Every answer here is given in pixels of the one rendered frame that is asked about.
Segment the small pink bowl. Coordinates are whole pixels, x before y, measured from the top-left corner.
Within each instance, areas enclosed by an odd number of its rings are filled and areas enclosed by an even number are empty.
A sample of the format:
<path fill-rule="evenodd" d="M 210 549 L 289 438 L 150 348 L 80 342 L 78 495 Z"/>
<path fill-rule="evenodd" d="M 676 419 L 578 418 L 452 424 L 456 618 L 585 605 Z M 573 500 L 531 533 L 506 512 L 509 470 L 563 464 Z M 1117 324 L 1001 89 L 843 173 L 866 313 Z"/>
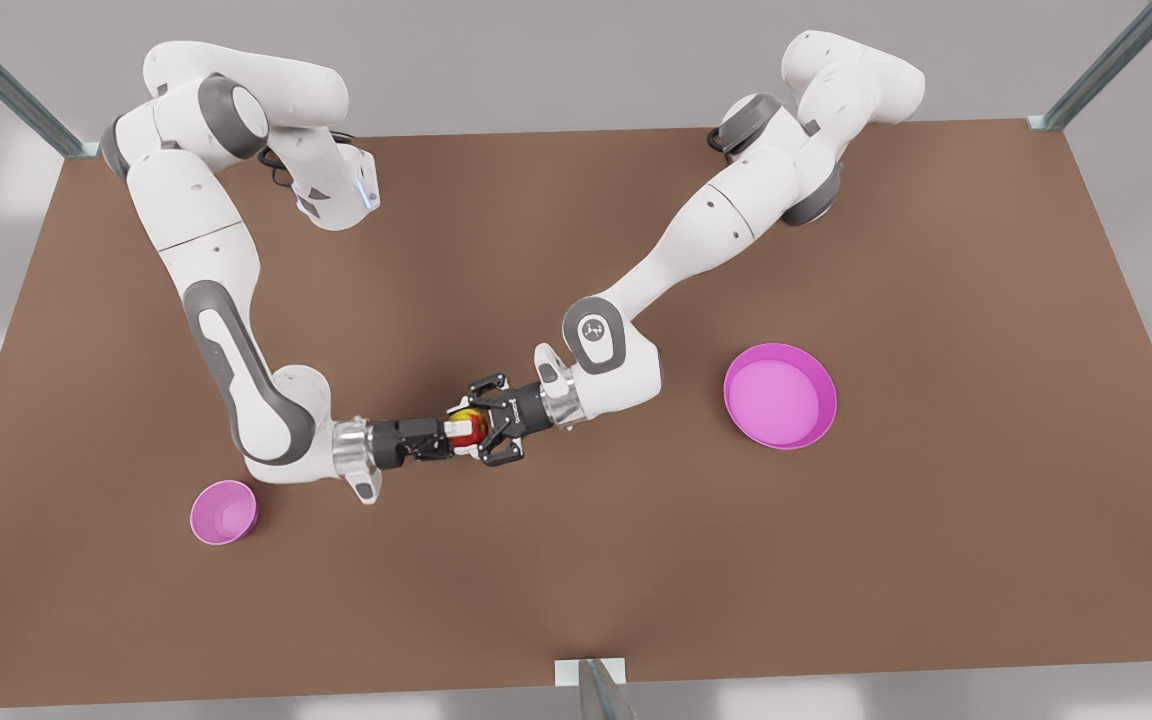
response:
<path fill-rule="evenodd" d="M 238 541 L 259 521 L 259 501 L 238 480 L 219 480 L 202 488 L 189 510 L 189 529 L 197 541 L 220 546 Z"/>

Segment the red yellow apple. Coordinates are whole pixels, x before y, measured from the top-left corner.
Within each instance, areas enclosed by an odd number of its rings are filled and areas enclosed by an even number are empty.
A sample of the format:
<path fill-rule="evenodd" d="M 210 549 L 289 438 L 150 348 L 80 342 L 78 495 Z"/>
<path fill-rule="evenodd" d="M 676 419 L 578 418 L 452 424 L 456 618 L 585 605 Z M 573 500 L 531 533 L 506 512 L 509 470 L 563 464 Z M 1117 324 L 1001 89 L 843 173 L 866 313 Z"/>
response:
<path fill-rule="evenodd" d="M 479 446 L 492 432 L 492 420 L 480 407 L 461 407 L 445 420 L 445 434 L 453 447 Z"/>

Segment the pink plate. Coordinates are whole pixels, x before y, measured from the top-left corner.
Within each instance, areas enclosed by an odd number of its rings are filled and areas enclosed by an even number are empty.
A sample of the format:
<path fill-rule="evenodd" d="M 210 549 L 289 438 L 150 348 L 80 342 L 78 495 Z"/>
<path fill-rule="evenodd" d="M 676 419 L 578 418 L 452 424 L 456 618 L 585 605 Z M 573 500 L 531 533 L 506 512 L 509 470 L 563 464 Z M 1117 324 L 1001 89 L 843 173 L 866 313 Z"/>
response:
<path fill-rule="evenodd" d="M 814 445 L 835 424 L 838 389 L 826 366 L 803 348 L 763 343 L 728 365 L 723 406 L 756 444 L 797 450 Z"/>

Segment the silver frame post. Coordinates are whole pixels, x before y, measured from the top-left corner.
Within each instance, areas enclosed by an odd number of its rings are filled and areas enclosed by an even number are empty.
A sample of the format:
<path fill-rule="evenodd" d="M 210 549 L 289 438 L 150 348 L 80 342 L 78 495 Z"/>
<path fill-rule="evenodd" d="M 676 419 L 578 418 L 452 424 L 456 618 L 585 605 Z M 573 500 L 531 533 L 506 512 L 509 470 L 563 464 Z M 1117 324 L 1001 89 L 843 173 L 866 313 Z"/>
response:
<path fill-rule="evenodd" d="M 1062 132 L 1152 41 L 1152 0 L 1079 74 L 1046 113 L 1026 118 L 1029 131 Z"/>
<path fill-rule="evenodd" d="M 0 103 L 10 109 L 20 122 L 26 124 L 41 141 L 54 149 L 61 158 L 93 158 L 99 154 L 96 142 L 84 142 L 65 127 L 40 100 L 37 99 L 14 74 L 0 63 Z"/>
<path fill-rule="evenodd" d="M 561 659 L 554 685 L 579 688 L 581 720 L 637 720 L 626 700 L 626 659 Z"/>

